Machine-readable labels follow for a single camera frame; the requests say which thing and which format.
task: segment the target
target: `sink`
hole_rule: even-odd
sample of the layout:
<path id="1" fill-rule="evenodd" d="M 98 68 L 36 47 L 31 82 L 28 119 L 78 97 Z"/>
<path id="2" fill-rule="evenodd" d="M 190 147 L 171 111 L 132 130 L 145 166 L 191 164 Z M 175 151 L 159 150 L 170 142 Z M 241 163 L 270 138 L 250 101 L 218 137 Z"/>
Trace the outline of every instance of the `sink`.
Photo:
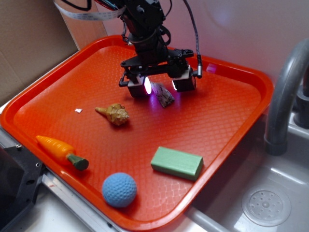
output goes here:
<path id="1" fill-rule="evenodd" d="M 256 122 L 192 206 L 224 231 L 307 232 L 309 130 L 290 124 L 287 152 L 272 156 L 264 151 L 265 121 Z"/>

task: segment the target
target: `blue golf ball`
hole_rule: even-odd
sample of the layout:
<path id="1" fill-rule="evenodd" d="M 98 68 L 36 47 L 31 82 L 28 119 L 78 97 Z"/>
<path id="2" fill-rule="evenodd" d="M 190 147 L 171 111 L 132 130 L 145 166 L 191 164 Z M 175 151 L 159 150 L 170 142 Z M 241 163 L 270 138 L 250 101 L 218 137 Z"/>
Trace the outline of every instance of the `blue golf ball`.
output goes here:
<path id="1" fill-rule="evenodd" d="M 136 197 L 135 180 L 126 173 L 115 173 L 107 177 L 102 186 L 105 201 L 116 208 L 127 207 Z"/>

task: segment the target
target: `orange tray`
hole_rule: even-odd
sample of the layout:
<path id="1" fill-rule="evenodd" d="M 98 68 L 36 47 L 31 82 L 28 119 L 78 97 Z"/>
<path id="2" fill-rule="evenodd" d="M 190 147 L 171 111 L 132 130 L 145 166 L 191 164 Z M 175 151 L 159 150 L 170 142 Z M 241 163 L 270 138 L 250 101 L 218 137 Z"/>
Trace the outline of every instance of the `orange tray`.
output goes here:
<path id="1" fill-rule="evenodd" d="M 120 63 L 134 54 L 120 36 L 90 44 L 21 92 L 0 122 L 113 222 L 143 231 L 170 223 L 187 208 L 268 106 L 273 84 L 259 71 L 203 57 L 203 78 L 195 91 L 178 93 L 167 75 L 150 76 L 175 98 L 164 109 L 154 94 L 134 99 L 118 86 Z M 196 59 L 188 61 L 195 69 Z M 95 111 L 113 103 L 126 107 L 127 124 L 114 126 Z M 40 149 L 36 135 L 71 144 L 89 160 L 89 168 L 61 166 Z M 202 156 L 198 180 L 154 171 L 150 162 L 159 146 Z M 134 202 L 123 209 L 107 205 L 101 193 L 103 181 L 116 172 L 131 175 L 138 188 Z"/>

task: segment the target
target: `conch shell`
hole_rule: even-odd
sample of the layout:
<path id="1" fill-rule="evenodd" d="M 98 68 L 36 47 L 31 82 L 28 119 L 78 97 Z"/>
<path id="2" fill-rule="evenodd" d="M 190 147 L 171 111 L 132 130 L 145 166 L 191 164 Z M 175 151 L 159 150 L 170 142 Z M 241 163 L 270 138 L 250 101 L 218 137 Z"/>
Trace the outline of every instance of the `conch shell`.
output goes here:
<path id="1" fill-rule="evenodd" d="M 125 110 L 125 107 L 119 103 L 112 104 L 107 109 L 96 107 L 96 111 L 105 115 L 111 123 L 117 126 L 126 123 L 129 119 L 129 114 Z"/>

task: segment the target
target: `green sponge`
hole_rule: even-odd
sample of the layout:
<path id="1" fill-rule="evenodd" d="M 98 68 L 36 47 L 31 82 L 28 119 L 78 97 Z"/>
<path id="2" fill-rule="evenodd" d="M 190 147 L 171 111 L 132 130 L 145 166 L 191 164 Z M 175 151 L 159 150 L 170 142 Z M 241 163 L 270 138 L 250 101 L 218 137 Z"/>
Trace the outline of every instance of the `green sponge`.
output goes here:
<path id="1" fill-rule="evenodd" d="M 151 161 L 151 166 L 160 172 L 196 180 L 203 167 L 203 157 L 159 147 Z"/>

